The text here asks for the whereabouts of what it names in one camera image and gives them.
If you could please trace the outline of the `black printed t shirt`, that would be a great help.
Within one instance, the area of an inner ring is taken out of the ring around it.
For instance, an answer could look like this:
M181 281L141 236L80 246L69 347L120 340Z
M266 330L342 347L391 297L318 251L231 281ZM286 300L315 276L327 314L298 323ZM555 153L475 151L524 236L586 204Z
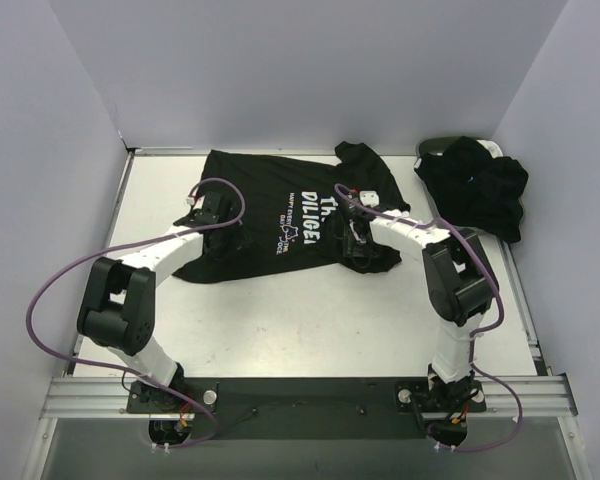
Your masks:
M398 251L371 247L344 254L344 216L334 186L374 191L382 204L408 211L384 160L364 143L341 142L335 165L269 155L211 151L200 194L218 193L234 227L205 235L206 251L175 272L194 284L280 274L340 263L358 273L387 272L400 263Z

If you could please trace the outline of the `black t shirt pile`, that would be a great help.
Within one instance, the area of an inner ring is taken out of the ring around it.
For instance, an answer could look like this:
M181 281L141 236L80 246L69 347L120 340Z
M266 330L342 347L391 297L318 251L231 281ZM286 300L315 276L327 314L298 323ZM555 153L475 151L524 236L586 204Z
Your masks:
M478 141L467 136L424 140L417 147L415 172L442 218L518 243L529 173L510 156L493 158Z

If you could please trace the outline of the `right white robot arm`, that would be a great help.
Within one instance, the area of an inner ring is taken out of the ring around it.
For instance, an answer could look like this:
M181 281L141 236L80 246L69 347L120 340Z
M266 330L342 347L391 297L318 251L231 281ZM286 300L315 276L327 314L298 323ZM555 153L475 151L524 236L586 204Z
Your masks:
M477 337L504 320L499 285L477 235L441 218L422 223L388 210L374 191L344 195L340 208L359 243L421 253L428 298L440 319L432 375L446 385L469 379L477 371Z

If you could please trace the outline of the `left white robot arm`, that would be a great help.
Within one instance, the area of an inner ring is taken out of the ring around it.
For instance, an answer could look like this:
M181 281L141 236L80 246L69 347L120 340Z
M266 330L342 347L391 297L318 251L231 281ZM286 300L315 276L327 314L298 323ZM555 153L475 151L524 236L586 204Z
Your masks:
M184 374L154 337L158 286L210 249L213 233L237 230L246 212L240 191L237 213L227 195L190 196L189 212L173 222L160 239L118 259L99 256L92 264L77 317L79 334L116 355L163 411L184 402Z

